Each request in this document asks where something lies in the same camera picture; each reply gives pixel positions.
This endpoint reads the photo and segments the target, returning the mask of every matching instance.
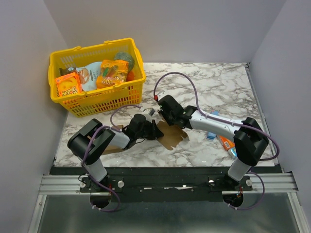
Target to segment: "blue box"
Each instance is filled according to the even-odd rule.
[[[213,115],[218,116],[218,111],[212,110],[210,113],[213,114]],[[207,133],[207,139],[213,140],[215,137],[216,137],[215,133],[211,133],[211,132]]]

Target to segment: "gray floor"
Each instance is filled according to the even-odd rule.
[[[243,206],[256,201],[248,194]],[[266,194],[250,211],[224,203],[123,203],[114,213],[92,210],[88,196],[50,196],[41,233],[297,233],[287,194]]]

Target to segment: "orange package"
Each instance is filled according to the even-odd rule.
[[[68,96],[82,92],[79,75],[76,72],[56,78],[56,85],[59,96]]]
[[[219,141],[221,142],[222,146],[226,151],[235,147],[234,142],[230,141],[228,138],[222,137],[220,135],[217,135],[217,138],[219,139]]]
[[[101,72],[96,80],[97,89],[118,85],[126,81],[128,62],[103,60]]]

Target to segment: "marble tabletop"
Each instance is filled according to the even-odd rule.
[[[244,64],[222,63],[144,63],[146,82],[143,86],[142,103],[144,108],[158,105],[153,99],[156,81],[164,74],[172,71],[185,73],[191,77],[199,93],[202,110],[210,112],[218,110],[223,117],[245,119],[253,117],[262,126],[258,107],[248,80]],[[169,90],[182,106],[195,106],[195,96],[189,81],[178,75],[164,78],[157,91]],[[80,166],[80,161],[67,148],[67,142],[79,129],[91,119],[96,118],[103,124],[110,125],[112,111],[82,118],[68,114],[56,154],[55,166]],[[139,109],[127,107],[114,116],[115,124],[127,125]],[[173,150],[165,149],[158,141],[145,140],[129,150],[101,156],[104,166],[230,166],[233,159],[217,138],[207,140],[207,132],[185,129],[188,138],[180,142]],[[267,147],[263,158],[272,156]],[[258,166],[274,166],[273,161],[259,162]]]

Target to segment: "chip bag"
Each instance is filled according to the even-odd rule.
[[[128,62],[103,60],[101,72],[96,81],[97,89],[118,85],[126,81]]]
[[[59,96],[68,96],[81,93],[79,75],[74,72],[55,79]]]

